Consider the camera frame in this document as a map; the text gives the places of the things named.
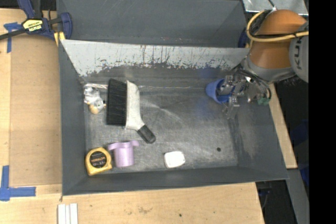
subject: cardboard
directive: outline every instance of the cardboard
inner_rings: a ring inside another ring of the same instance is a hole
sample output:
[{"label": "cardboard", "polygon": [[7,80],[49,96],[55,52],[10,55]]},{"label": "cardboard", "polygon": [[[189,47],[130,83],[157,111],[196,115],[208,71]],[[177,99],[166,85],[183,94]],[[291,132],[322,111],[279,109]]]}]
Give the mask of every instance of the cardboard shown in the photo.
[{"label": "cardboard", "polygon": [[265,224],[256,185],[133,191],[100,195],[39,195],[0,202],[0,223],[57,223],[57,205],[78,204],[78,223]]},{"label": "cardboard", "polygon": [[[12,13],[0,8],[0,20],[8,22]],[[0,24],[0,35],[7,30]],[[9,110],[11,97],[11,55],[7,54],[7,40],[0,40],[0,169],[9,163]]]},{"label": "cardboard", "polygon": [[[6,23],[25,13],[7,10]],[[56,43],[41,36],[12,38],[9,184],[61,183],[59,73]]]}]

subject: white eraser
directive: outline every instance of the white eraser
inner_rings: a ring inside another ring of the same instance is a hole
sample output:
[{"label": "white eraser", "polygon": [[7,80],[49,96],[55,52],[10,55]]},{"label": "white eraser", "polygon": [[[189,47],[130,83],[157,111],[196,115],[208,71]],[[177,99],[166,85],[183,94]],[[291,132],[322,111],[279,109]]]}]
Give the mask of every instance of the white eraser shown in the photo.
[{"label": "white eraser", "polygon": [[175,168],[185,163],[184,155],[181,151],[172,151],[164,154],[164,164],[167,168]]}]

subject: yellow clamp label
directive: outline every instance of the yellow clamp label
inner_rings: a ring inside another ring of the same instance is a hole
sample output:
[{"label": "yellow clamp label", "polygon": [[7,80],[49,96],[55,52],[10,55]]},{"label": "yellow clamp label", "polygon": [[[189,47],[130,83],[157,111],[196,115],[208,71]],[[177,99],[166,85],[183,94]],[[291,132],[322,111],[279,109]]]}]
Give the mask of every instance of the yellow clamp label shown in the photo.
[{"label": "yellow clamp label", "polygon": [[43,21],[42,20],[35,20],[35,19],[30,19],[25,21],[22,26],[25,29],[28,29],[29,32],[33,32],[39,29],[42,29],[42,24]]}]

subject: tape measure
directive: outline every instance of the tape measure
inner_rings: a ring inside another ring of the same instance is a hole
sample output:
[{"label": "tape measure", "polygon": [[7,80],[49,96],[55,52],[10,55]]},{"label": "tape measure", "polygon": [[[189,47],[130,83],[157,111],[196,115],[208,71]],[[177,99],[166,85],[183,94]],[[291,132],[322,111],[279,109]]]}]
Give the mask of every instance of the tape measure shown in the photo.
[{"label": "tape measure", "polygon": [[94,148],[86,155],[85,165],[90,176],[110,170],[111,155],[103,147]]}]

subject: brush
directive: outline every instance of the brush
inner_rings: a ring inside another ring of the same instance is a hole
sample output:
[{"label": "brush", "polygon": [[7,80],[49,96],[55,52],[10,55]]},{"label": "brush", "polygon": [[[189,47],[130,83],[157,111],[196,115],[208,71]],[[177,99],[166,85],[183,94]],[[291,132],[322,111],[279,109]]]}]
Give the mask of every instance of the brush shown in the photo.
[{"label": "brush", "polygon": [[156,138],[142,121],[140,115],[140,90],[130,81],[110,79],[108,86],[107,124],[121,125],[136,130],[146,143],[152,144]]}]

